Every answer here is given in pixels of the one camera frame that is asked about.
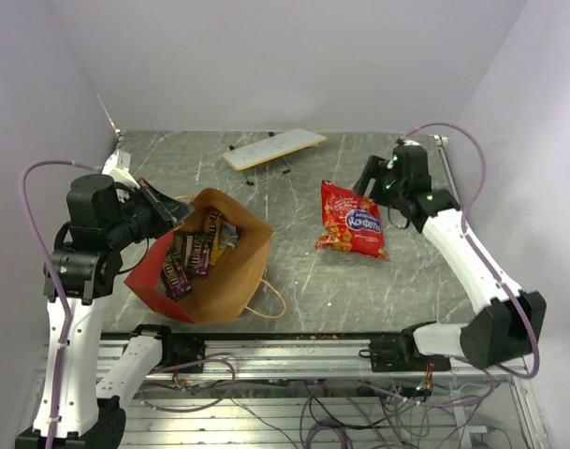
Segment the red candy bag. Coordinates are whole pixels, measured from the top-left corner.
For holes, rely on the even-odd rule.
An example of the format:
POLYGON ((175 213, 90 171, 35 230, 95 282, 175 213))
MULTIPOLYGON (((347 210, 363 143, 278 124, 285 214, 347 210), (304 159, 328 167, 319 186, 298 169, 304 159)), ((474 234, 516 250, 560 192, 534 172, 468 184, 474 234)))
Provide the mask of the red candy bag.
POLYGON ((357 196, 331 181, 322 181, 321 218, 324 233, 318 238, 316 249, 388 260, 380 211, 369 198, 357 196))

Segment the red and brown paper bag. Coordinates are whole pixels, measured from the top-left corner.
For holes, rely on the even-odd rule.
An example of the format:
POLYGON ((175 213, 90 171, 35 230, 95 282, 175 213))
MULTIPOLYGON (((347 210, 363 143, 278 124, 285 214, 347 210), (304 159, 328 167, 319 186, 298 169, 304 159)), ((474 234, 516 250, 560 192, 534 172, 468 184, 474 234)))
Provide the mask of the red and brown paper bag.
POLYGON ((197 325, 231 322, 267 281, 274 231, 227 194, 207 188, 192 215, 149 249, 124 284, 152 311, 197 325))

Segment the small white blue wrapper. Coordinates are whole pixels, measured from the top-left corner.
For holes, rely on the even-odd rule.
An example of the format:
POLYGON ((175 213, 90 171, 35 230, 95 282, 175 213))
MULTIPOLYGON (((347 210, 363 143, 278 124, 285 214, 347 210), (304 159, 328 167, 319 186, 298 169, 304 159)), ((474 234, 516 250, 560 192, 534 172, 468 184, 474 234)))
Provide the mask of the small white blue wrapper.
POLYGON ((218 248, 225 250, 227 248, 236 248, 239 240, 237 227, 229 222, 222 222, 218 238, 218 248))

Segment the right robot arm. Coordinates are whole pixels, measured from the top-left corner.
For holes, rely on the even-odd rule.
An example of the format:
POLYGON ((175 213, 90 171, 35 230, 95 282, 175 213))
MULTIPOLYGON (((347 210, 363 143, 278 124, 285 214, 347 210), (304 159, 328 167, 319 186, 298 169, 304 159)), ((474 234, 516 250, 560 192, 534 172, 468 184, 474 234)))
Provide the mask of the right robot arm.
POLYGON ((467 324, 427 323, 406 328, 397 349, 407 369, 431 355, 462 358, 477 369, 503 368, 525 355, 539 356, 547 303, 528 292, 493 260, 466 220, 466 209, 447 189, 432 186, 427 152, 400 140, 392 155, 369 157, 353 191, 397 210, 446 260, 465 290, 474 318, 467 324))

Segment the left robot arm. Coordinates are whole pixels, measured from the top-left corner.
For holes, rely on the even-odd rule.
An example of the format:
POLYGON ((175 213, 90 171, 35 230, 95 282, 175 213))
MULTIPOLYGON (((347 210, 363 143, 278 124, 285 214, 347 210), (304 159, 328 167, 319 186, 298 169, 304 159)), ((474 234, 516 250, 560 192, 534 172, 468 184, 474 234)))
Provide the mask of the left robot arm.
POLYGON ((44 295, 50 341, 44 389, 35 420, 17 448, 116 448, 126 409, 153 369, 165 371, 176 349, 166 326, 140 325, 110 371, 97 376, 102 326, 122 251, 159 239, 193 212, 143 179, 109 174, 75 179, 66 195, 69 220, 46 254, 44 295))

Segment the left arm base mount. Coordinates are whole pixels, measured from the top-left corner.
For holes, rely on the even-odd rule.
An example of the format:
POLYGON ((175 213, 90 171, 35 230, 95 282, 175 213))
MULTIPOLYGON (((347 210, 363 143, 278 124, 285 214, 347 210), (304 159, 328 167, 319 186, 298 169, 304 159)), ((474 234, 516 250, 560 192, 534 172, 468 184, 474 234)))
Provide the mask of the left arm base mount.
POLYGON ((206 344, 197 336, 171 334, 162 343, 161 368, 200 361, 205 356, 206 344))

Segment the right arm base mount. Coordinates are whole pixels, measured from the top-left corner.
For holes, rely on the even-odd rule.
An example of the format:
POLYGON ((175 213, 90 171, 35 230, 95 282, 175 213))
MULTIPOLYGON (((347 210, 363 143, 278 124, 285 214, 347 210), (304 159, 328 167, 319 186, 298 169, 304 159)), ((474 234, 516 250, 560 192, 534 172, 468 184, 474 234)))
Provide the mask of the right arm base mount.
POLYGON ((369 361, 372 372, 434 372, 450 371, 450 358, 443 355, 420 355, 410 351, 398 339, 371 340, 358 355, 369 361))

